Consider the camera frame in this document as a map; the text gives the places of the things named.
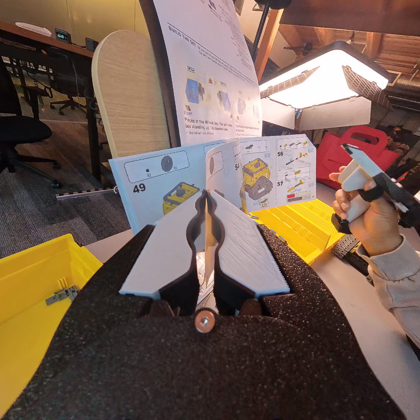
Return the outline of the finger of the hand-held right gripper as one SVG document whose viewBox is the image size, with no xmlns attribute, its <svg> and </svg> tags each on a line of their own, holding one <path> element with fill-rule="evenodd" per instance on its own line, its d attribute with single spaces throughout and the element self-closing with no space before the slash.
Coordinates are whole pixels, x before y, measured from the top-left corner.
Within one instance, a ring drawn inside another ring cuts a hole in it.
<svg viewBox="0 0 420 420">
<path fill-rule="evenodd" d="M 361 197 L 407 197 L 407 191 L 393 181 L 358 147 L 344 143 L 342 149 L 352 158 L 341 173 L 341 188 L 359 191 Z"/>
</svg>

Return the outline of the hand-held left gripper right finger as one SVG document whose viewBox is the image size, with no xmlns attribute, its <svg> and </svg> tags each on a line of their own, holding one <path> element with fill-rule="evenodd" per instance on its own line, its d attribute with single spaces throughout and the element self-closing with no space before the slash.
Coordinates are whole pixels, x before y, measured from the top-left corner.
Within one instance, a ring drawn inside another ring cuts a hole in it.
<svg viewBox="0 0 420 420">
<path fill-rule="evenodd" d="M 209 215 L 218 243 L 214 286 L 221 297 L 264 297 L 290 287 L 258 225 L 216 192 L 209 192 Z"/>
</svg>

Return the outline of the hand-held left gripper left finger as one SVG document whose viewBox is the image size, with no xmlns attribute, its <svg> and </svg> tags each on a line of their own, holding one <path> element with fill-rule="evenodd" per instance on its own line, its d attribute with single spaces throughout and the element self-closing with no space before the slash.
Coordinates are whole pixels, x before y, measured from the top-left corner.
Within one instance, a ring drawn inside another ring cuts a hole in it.
<svg viewBox="0 0 420 420">
<path fill-rule="evenodd" d="M 206 192 L 198 192 L 154 224 L 120 294 L 198 297 L 197 252 L 205 247 L 205 207 Z"/>
</svg>

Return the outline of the instruction booklet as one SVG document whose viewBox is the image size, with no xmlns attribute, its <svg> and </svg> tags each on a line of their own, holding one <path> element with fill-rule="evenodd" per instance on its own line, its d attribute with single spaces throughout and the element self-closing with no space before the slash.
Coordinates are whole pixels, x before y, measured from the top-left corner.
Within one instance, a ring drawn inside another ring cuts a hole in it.
<svg viewBox="0 0 420 420">
<path fill-rule="evenodd" d="M 110 160 L 134 234 L 214 190 L 249 214 L 316 199 L 316 148 L 304 134 L 229 139 Z"/>
</svg>

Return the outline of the yellow tracked toy robot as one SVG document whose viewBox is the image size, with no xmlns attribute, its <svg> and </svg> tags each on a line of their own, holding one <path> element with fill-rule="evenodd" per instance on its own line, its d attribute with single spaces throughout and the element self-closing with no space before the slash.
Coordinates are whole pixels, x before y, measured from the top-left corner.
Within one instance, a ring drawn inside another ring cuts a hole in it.
<svg viewBox="0 0 420 420">
<path fill-rule="evenodd" d="M 332 252 L 339 259 L 344 260 L 364 276 L 368 276 L 368 263 L 357 253 L 360 242 L 352 234 L 346 234 L 332 248 Z"/>
</svg>

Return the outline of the person's right forearm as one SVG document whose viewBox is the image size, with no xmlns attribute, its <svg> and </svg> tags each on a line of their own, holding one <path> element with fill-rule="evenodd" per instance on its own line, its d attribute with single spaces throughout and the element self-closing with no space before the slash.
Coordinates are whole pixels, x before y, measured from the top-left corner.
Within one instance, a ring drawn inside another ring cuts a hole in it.
<svg viewBox="0 0 420 420">
<path fill-rule="evenodd" d="M 420 347 L 420 255 L 404 235 L 395 250 L 370 256 L 363 245 L 358 254 L 368 263 L 368 272 L 383 307 L 397 319 L 405 334 Z"/>
</svg>

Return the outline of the grey desk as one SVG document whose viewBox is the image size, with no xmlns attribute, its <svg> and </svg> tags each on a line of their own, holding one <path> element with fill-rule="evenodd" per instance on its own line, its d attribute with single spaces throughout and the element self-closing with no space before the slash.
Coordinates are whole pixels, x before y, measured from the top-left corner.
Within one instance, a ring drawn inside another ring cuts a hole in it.
<svg viewBox="0 0 420 420">
<path fill-rule="evenodd" d="M 419 360 L 374 287 L 331 253 L 274 316 L 142 318 L 134 341 L 139 419 L 419 419 Z"/>
</svg>

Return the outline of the red felt bag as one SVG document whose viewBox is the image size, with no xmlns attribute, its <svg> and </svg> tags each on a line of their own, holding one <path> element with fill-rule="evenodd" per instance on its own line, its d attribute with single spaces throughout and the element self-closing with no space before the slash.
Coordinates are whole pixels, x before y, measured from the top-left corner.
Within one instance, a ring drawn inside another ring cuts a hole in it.
<svg viewBox="0 0 420 420">
<path fill-rule="evenodd" d="M 387 141 L 386 133 L 364 125 L 353 126 L 342 135 L 327 132 L 316 152 L 317 181 L 335 190 L 340 188 L 337 182 L 330 180 L 329 174 L 351 162 L 350 155 L 341 147 L 343 143 L 357 146 L 386 171 L 399 158 L 398 153 L 386 149 Z"/>
</svg>

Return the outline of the yellow plastic bin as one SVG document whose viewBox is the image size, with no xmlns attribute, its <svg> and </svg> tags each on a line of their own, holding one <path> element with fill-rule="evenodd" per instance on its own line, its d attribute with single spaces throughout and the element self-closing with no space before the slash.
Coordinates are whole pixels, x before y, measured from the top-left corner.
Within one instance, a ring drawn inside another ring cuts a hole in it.
<svg viewBox="0 0 420 420">
<path fill-rule="evenodd" d="M 332 207 L 316 199 L 263 209 L 250 213 L 250 216 L 273 230 L 302 260 L 312 265 L 344 236 L 333 226 L 332 214 Z"/>
<path fill-rule="evenodd" d="M 82 289 L 102 263 L 71 234 L 0 260 L 0 414 L 38 369 L 70 299 L 47 306 L 54 292 Z"/>
</svg>

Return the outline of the white softbox lamp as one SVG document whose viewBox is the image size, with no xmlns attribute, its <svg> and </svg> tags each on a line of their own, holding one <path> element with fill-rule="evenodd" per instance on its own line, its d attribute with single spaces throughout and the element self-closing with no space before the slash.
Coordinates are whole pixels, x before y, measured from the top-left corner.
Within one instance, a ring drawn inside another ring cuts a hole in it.
<svg viewBox="0 0 420 420">
<path fill-rule="evenodd" d="M 261 80 L 262 119 L 299 131 L 370 123 L 371 105 L 391 109 L 389 73 L 335 41 Z"/>
</svg>

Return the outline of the white perforated strip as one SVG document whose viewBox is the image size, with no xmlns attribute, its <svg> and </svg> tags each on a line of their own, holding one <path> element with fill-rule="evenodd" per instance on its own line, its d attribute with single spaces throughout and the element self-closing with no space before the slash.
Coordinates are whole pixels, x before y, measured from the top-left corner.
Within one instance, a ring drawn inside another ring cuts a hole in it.
<svg viewBox="0 0 420 420">
<path fill-rule="evenodd" d="M 66 192 L 66 193 L 56 194 L 55 197 L 58 201 L 60 201 L 60 200 L 66 200 L 66 199 L 71 199 L 71 198 L 81 198 L 81 197 L 88 197 L 88 196 L 100 195 L 100 194 L 106 194 L 106 193 L 118 194 L 118 187 L 116 186 L 114 188 L 98 188 L 98 189 L 93 189 L 93 190 Z"/>
</svg>

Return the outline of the beige rounded board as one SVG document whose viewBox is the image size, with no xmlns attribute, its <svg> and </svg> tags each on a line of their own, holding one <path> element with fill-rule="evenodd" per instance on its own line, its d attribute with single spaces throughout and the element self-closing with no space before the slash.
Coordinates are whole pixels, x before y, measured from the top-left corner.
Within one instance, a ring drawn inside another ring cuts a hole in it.
<svg viewBox="0 0 420 420">
<path fill-rule="evenodd" d="M 92 83 L 113 158 L 171 148 L 147 36 L 119 30 L 105 37 L 93 55 Z"/>
</svg>

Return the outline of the black lamp pole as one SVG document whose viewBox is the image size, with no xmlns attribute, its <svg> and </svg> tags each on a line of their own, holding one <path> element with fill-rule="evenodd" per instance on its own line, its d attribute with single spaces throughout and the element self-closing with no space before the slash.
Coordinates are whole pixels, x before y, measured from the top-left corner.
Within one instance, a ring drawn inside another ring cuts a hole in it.
<svg viewBox="0 0 420 420">
<path fill-rule="evenodd" d="M 264 26 L 265 26 L 265 21 L 267 19 L 269 11 L 270 11 L 269 3 L 264 4 L 262 15 L 261 15 L 261 18 L 260 18 L 260 23 L 259 23 L 257 32 L 255 34 L 255 39 L 254 39 L 252 49 L 251 49 L 251 58 L 252 58 L 254 63 L 255 63 L 255 60 L 256 60 L 256 57 L 257 57 L 257 50 L 258 50 L 259 41 L 260 41 L 261 35 L 263 33 Z"/>
</svg>

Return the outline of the large printed instruction sheet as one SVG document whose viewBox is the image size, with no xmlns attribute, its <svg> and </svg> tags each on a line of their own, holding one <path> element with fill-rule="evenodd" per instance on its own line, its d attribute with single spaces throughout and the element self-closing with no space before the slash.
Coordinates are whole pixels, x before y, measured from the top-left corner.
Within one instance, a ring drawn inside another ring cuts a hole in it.
<svg viewBox="0 0 420 420">
<path fill-rule="evenodd" d="M 182 146 L 262 135 L 254 63 L 227 0 L 157 0 Z"/>
</svg>

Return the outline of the black office chair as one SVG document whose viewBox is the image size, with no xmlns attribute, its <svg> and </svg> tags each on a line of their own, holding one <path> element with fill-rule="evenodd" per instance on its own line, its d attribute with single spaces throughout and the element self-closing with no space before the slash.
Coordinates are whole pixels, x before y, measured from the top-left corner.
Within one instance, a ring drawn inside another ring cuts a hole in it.
<svg viewBox="0 0 420 420">
<path fill-rule="evenodd" d="M 10 173 L 16 171 L 16 166 L 31 171 L 52 182 L 53 188 L 60 188 L 61 184 L 53 177 L 28 165 L 28 162 L 52 163 L 55 169 L 60 169 L 57 160 L 19 155 L 18 144 L 31 144 L 42 142 L 52 136 L 52 131 L 39 119 L 38 96 L 47 96 L 47 93 L 38 87 L 24 86 L 29 94 L 33 117 L 24 116 L 11 75 L 3 59 L 0 59 L 0 112 L 8 116 L 0 117 L 0 171 L 8 169 Z"/>
</svg>

